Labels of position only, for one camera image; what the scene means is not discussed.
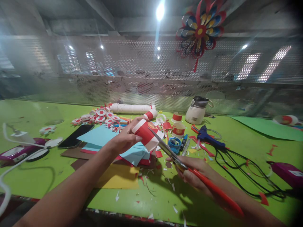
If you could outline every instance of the smartphone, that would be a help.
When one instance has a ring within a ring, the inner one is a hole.
[[[76,148],[82,142],[77,137],[89,132],[95,127],[94,125],[81,125],[69,137],[67,137],[59,146],[58,149]]]

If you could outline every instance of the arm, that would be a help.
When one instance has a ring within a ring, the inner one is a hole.
[[[44,196],[14,226],[67,226],[78,216],[100,176],[113,160],[142,138],[130,134],[143,117],[134,119],[76,172]]]
[[[257,201],[213,170],[204,160],[184,156],[178,157],[186,166],[192,169],[195,168],[204,174],[221,190],[223,190],[232,200],[234,200],[244,212],[244,221],[248,226],[285,226],[280,220],[263,208]],[[222,203],[220,197],[209,190],[193,173],[188,170],[185,170],[182,173],[178,168],[177,170],[178,176],[181,177],[184,182],[204,192],[217,203]]]

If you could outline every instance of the ceiling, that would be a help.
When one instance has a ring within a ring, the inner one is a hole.
[[[3,27],[3,34],[15,35],[34,35],[36,27],[39,29],[37,33],[48,35],[155,35],[158,24],[155,12],[159,2],[2,0],[0,26]],[[189,10],[195,12],[198,3],[199,0],[165,0],[160,34],[174,36],[182,26],[183,14]],[[292,37],[301,34],[301,23],[295,7],[285,0],[223,0],[222,9],[227,12],[223,23],[224,36]],[[12,18],[12,13],[18,15],[18,21]]]

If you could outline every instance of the green table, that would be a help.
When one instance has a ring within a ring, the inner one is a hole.
[[[57,106],[65,119],[63,123],[57,125],[55,133],[47,137],[50,139],[57,137],[66,138],[75,130],[70,122],[74,118],[80,117],[92,110],[92,107],[89,106],[3,100],[0,101],[1,125],[3,122],[11,123],[17,129],[29,132],[32,137],[40,137],[39,129],[44,127],[44,123],[46,122],[41,113],[41,107],[47,106]],[[164,114],[168,118],[172,116],[171,113]],[[216,116],[215,119],[205,117],[205,120],[207,120],[206,126],[208,128],[216,130],[222,135],[222,140],[226,141],[227,147],[255,161],[265,173],[268,171],[268,164],[265,164],[266,160],[286,162],[302,169],[301,142],[266,137],[230,117]],[[187,127],[186,133],[195,135],[190,129],[190,124],[184,123]],[[16,144],[8,142],[3,138],[2,131],[0,132],[0,142],[0,152],[16,146]],[[275,148],[273,156],[271,157],[268,156],[266,152],[270,150],[272,144],[278,147]],[[209,151],[215,153],[212,146],[206,146]],[[5,182],[11,187],[12,194],[40,199],[72,174],[74,170],[70,164],[76,159],[61,157],[60,154],[62,152],[63,150],[53,148],[46,157],[35,162],[23,163],[10,172],[5,177]],[[163,154],[163,158],[158,160],[163,167],[165,167],[164,159],[166,157],[167,155]],[[201,150],[190,154],[190,157],[204,158],[205,155]],[[240,163],[243,162],[243,160],[238,158],[236,158],[236,160]],[[222,176],[235,184],[232,178],[227,175],[215,161],[209,164]],[[3,173],[6,169],[8,169],[8,167],[0,169],[0,173]],[[245,188],[255,194],[258,193],[259,189],[242,175],[239,170],[229,169],[229,171]],[[171,185],[165,181],[161,171],[155,170],[154,172],[155,174],[149,173],[148,186],[155,191],[154,194],[156,197],[152,196],[147,187],[139,181],[140,189],[138,190],[99,190],[88,204],[88,207],[141,217],[147,217],[153,213],[155,219],[181,224],[183,223],[183,215],[185,215],[188,225],[198,226],[218,226],[223,223],[226,225],[227,221],[230,220],[229,215],[218,208],[210,199],[181,181],[176,175],[175,168],[163,171],[164,175],[170,179],[170,182],[175,184],[175,192],[173,192]],[[256,176],[253,177],[263,186],[270,188],[264,179]],[[291,188],[276,174],[272,175],[271,180],[282,189]],[[118,191],[120,199],[116,202],[115,197]],[[265,206],[265,208],[284,223],[289,224],[299,202],[289,197],[284,201],[273,198],[269,198],[268,201],[270,206]],[[173,205],[178,210],[178,213],[175,213]]]

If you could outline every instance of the blue paper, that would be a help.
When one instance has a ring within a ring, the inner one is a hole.
[[[108,141],[114,138],[117,134],[112,130],[108,129],[104,125],[101,125],[84,135],[79,136],[77,139],[87,142],[88,144],[84,147],[87,150],[99,151]],[[128,151],[120,154],[122,158],[129,161],[134,166],[137,166],[142,158],[149,159],[150,153],[139,142],[131,147]]]

